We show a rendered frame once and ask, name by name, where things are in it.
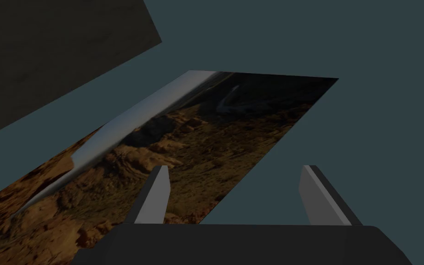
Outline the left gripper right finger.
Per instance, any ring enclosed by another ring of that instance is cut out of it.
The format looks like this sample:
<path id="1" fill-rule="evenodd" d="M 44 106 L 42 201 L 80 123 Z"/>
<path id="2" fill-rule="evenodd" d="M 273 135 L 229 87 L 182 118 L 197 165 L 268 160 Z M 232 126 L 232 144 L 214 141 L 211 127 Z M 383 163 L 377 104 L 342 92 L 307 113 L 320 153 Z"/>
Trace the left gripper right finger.
<path id="1" fill-rule="evenodd" d="M 362 225 L 316 165 L 302 167 L 298 191 L 311 225 Z"/>

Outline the desert landscape wall picture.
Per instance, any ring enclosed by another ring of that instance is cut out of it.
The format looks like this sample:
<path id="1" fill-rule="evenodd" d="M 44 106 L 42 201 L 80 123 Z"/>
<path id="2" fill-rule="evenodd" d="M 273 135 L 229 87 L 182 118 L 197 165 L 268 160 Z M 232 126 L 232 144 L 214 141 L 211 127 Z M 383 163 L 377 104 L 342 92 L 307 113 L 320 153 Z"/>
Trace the desert landscape wall picture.
<path id="1" fill-rule="evenodd" d="M 70 265 L 123 223 L 148 176 L 167 166 L 166 224 L 198 224 L 337 78 L 217 72 L 106 151 L 100 127 L 0 191 L 0 265 Z"/>

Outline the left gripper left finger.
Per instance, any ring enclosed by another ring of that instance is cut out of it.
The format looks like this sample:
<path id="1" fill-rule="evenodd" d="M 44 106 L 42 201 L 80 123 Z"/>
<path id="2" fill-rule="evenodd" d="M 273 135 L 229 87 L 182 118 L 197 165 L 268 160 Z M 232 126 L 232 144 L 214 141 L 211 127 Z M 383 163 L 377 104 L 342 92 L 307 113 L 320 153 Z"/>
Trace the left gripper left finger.
<path id="1" fill-rule="evenodd" d="M 125 223 L 162 224 L 171 192 L 168 166 L 155 166 L 141 188 Z"/>

